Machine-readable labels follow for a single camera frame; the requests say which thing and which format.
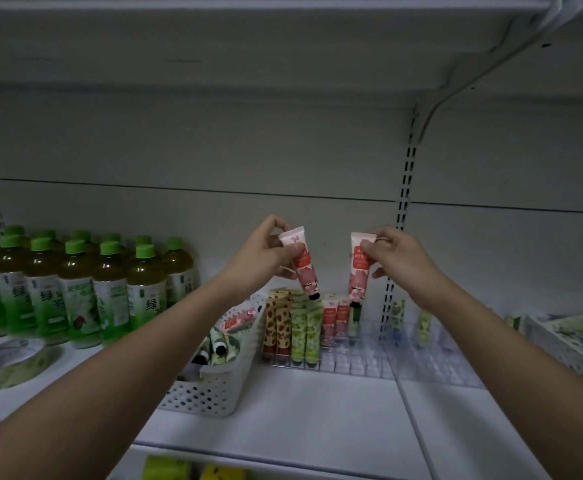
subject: hand cream tube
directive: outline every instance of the hand cream tube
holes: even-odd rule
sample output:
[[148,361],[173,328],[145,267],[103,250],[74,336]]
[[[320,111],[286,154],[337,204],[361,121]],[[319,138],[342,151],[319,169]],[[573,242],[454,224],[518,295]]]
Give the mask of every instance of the hand cream tube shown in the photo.
[[363,241],[376,242],[375,234],[351,233],[351,268],[349,273],[349,299],[352,303],[362,303],[367,291],[369,278],[369,258],[362,252]]
[[303,290],[307,293],[309,299],[316,300],[320,298],[320,288],[318,288],[318,279],[314,266],[311,264],[311,256],[307,250],[307,241],[305,240],[305,228],[297,227],[287,232],[279,234],[278,237],[283,246],[290,246],[296,242],[302,242],[305,248],[302,250],[300,256],[293,259],[293,266],[298,275],[298,280],[302,285]]

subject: hand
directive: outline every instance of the hand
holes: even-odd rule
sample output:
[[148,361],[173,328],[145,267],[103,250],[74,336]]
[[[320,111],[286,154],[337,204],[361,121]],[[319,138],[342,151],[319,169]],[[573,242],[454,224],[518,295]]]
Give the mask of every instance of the hand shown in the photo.
[[236,304],[242,303],[274,276],[295,280],[296,273],[291,268],[291,260],[303,250],[303,243],[282,246],[274,228],[283,231],[291,229],[278,216],[267,217],[247,238],[243,247],[222,270],[220,276],[234,291]]
[[432,304],[451,281],[438,269],[423,245],[390,226],[377,227],[369,233],[376,234],[378,240],[374,243],[363,241],[362,251],[372,262],[382,266],[372,277],[389,276],[409,293],[416,305],[431,311]]

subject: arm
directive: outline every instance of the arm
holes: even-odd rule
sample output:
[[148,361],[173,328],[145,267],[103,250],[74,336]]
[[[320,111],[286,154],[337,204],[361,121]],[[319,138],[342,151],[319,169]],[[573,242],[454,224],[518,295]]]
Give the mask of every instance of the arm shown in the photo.
[[392,227],[364,252],[444,325],[529,449],[554,479],[583,478],[583,378],[507,327]]
[[0,480],[105,478],[204,336],[302,249],[270,236],[270,216],[212,281],[77,366],[0,423]]

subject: green bottle cap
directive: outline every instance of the green bottle cap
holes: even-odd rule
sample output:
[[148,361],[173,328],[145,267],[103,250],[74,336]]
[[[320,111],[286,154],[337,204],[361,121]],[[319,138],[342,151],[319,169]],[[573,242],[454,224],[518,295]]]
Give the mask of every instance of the green bottle cap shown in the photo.
[[105,241],[120,242],[120,234],[118,232],[108,232],[103,236],[103,242]]
[[23,245],[23,236],[20,234],[4,235],[0,238],[1,248],[19,248]]
[[56,231],[54,231],[54,229],[45,229],[45,230],[41,230],[38,233],[38,237],[48,237],[52,240],[56,240]]
[[167,249],[170,251],[183,249],[183,240],[180,237],[170,237],[167,240]]
[[91,241],[91,232],[87,231],[87,230],[77,230],[74,233],[74,239],[77,239],[79,241]]
[[118,244],[118,241],[104,241],[100,245],[100,254],[104,256],[118,254],[119,252],[120,244]]
[[4,235],[24,235],[24,227],[18,224],[5,226],[3,229]]
[[31,240],[32,251],[48,251],[51,249],[50,237],[37,237]]
[[80,239],[72,239],[65,242],[65,252],[67,254],[78,254],[85,252],[85,242]]
[[136,246],[136,258],[147,259],[156,255],[156,250],[153,244],[141,244]]
[[136,245],[141,246],[143,244],[151,244],[151,236],[150,235],[136,236]]

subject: person's right hand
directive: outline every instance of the person's right hand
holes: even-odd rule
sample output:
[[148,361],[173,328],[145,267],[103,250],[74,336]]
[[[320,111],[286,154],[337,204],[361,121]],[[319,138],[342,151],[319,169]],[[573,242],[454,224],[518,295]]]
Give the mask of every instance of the person's right hand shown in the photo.
[[423,245],[390,226],[377,227],[369,233],[376,234],[378,240],[367,244],[363,241],[362,250],[382,266],[372,276],[389,276],[409,293],[416,305],[431,311],[432,303],[451,281],[438,269]]

